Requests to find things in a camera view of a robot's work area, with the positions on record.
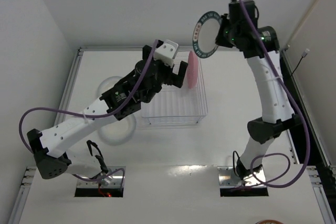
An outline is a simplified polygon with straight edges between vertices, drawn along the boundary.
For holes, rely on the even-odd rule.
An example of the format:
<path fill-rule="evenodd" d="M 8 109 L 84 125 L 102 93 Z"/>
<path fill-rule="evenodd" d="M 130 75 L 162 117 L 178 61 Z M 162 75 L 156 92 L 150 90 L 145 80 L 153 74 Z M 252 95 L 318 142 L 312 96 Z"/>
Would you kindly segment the pink plate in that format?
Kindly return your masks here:
<path fill-rule="evenodd" d="M 193 51 L 189 52 L 187 63 L 187 86 L 189 89 L 192 89 L 196 86 L 198 78 L 198 57 Z"/>

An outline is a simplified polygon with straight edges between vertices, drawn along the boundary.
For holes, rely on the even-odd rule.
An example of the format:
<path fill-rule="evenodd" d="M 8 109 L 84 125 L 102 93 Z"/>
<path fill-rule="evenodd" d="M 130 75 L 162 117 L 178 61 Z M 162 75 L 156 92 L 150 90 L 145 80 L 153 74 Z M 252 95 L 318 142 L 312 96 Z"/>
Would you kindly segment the green rimmed white plate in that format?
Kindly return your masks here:
<path fill-rule="evenodd" d="M 199 58 L 209 58 L 217 51 L 216 37 L 220 26 L 220 14 L 213 10 L 203 14 L 197 21 L 192 36 L 192 47 Z"/>

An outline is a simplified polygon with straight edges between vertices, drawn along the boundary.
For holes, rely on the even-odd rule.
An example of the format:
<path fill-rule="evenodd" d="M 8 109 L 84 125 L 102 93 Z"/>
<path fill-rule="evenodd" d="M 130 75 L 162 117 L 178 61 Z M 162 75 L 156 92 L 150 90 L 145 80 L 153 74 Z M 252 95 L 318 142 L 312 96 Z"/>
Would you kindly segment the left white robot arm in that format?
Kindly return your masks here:
<path fill-rule="evenodd" d="M 151 102 L 164 84 L 181 88 L 188 64 L 181 62 L 178 73 L 173 72 L 178 48 L 170 40 L 144 46 L 142 60 L 134 69 L 80 113 L 49 129 L 29 131 L 28 142 L 41 177 L 52 179 L 68 173 L 95 181 L 107 175 L 109 169 L 102 154 L 93 154 L 92 149 L 98 147 L 95 142 L 87 141 L 90 158 L 80 158 L 70 148 L 92 132 L 141 110 L 141 105 Z"/>

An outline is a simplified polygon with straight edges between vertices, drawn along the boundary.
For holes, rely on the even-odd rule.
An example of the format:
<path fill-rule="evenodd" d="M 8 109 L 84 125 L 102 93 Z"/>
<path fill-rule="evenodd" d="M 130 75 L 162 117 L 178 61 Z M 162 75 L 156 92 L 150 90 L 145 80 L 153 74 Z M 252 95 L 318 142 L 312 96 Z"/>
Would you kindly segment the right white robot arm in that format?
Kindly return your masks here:
<path fill-rule="evenodd" d="M 300 120 L 280 84 L 282 74 L 275 30 L 257 26 L 259 12 L 253 0 L 231 0 L 228 7 L 229 12 L 221 16 L 215 42 L 243 53 L 254 75 L 262 108 L 261 117 L 247 123 L 250 137 L 234 170 L 244 179 L 261 169 L 262 158 L 270 145 Z"/>

